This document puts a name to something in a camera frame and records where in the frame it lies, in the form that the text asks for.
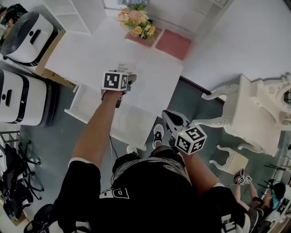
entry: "small white box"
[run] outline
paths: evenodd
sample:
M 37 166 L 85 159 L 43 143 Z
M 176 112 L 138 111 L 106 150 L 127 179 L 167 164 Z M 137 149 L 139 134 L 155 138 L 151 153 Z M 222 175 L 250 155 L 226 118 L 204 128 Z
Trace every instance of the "small white box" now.
M 111 91 L 124 91 L 127 89 L 128 74 L 121 72 L 104 72 L 102 89 Z
M 175 146 L 187 155 L 191 155 L 204 147 L 207 135 L 200 126 L 192 127 L 177 133 Z

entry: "hand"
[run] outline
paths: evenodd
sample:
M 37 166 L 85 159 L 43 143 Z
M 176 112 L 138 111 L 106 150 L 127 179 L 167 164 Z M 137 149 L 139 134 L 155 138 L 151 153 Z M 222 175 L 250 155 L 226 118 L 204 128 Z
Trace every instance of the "hand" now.
M 106 93 L 103 96 L 104 101 L 111 101 L 116 104 L 116 102 L 121 98 L 122 96 L 122 91 L 108 91 L 106 90 Z

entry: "shoe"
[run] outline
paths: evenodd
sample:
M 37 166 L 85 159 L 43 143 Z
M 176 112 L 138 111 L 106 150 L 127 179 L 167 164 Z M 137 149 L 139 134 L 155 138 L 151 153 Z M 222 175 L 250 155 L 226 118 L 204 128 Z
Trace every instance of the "shoe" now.
M 136 155 L 138 155 L 137 148 L 136 147 L 132 147 L 130 145 L 127 146 L 126 151 L 127 151 L 128 154 L 136 154 Z
M 164 136 L 164 127 L 161 124 L 156 124 L 154 128 L 154 140 L 153 148 L 156 148 L 156 142 L 162 143 L 162 138 Z

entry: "green floor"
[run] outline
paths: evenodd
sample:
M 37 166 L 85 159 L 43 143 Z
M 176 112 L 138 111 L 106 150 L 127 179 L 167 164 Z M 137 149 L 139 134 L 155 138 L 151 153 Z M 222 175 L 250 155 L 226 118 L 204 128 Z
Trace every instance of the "green floor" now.
M 67 171 L 74 144 L 85 128 L 84 123 L 64 112 L 64 109 L 70 108 L 73 98 L 74 94 L 72 90 L 60 86 L 59 102 L 52 125 L 49 128 L 21 127 L 20 135 L 22 142 L 31 140 L 30 155 L 32 157 L 39 157 L 42 162 L 40 166 L 36 166 L 34 169 L 45 189 L 44 192 L 39 193 L 42 200 L 34 200 L 33 205 L 26 209 L 30 217 L 34 216 L 40 207 L 48 203 L 53 203 L 57 198 L 62 180 Z M 179 81 L 168 109 L 183 113 L 190 120 L 193 120 L 219 117 L 222 114 L 222 107 L 222 104 L 216 100 L 205 101 L 201 99 L 201 92 L 199 90 L 183 81 Z M 208 135 L 208 139 L 203 150 L 200 151 L 201 157 L 224 185 L 232 184 L 232 175 L 218 170 L 213 164 L 209 163 L 209 160 L 215 159 L 219 163 L 224 164 L 228 154 L 219 151 L 216 146 L 219 144 L 222 147 L 236 149 L 242 140 L 226 134 L 222 128 L 209 128 L 205 126 L 202 126 L 202 128 Z M 167 144 L 169 137 L 169 134 L 165 135 L 163 140 L 164 144 Z M 286 147 L 286 140 L 284 138 L 284 136 L 281 136 L 280 148 Z M 140 152 L 141 157 L 146 157 L 150 154 L 152 150 L 152 139 L 153 134 L 151 133 L 147 141 L 147 151 Z M 113 138 L 113 145 L 119 156 L 126 153 L 126 144 Z M 273 169 L 266 168 L 264 165 L 269 163 L 276 165 L 281 155 L 281 150 L 274 158 L 265 154 L 252 153 L 246 149 L 240 151 L 240 153 L 249 159 L 246 173 L 253 178 L 258 192 L 263 192 L 264 188 L 259 187 L 257 184 L 263 184 L 264 180 L 271 178 L 274 172 Z M 101 190 L 110 187 L 111 166 L 112 160 L 108 141 L 106 155 L 100 169 Z M 242 200 L 246 203 L 250 201 L 247 192 L 243 194 Z

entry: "white sleeve trim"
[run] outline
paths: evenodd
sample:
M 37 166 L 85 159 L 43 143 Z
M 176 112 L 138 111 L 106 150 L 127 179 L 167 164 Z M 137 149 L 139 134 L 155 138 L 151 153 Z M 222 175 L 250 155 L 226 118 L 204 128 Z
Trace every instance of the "white sleeve trim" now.
M 88 160 L 85 160 L 85 159 L 83 159 L 83 158 L 75 157 L 75 158 L 71 158 L 71 159 L 70 159 L 68 167 L 70 166 L 70 163 L 73 162 L 73 161 L 80 161 L 80 162 L 84 162 L 84 163 L 91 163 L 91 162 L 89 162 Z
M 223 184 L 221 183 L 217 183 L 216 185 L 214 185 L 213 187 L 225 187 Z

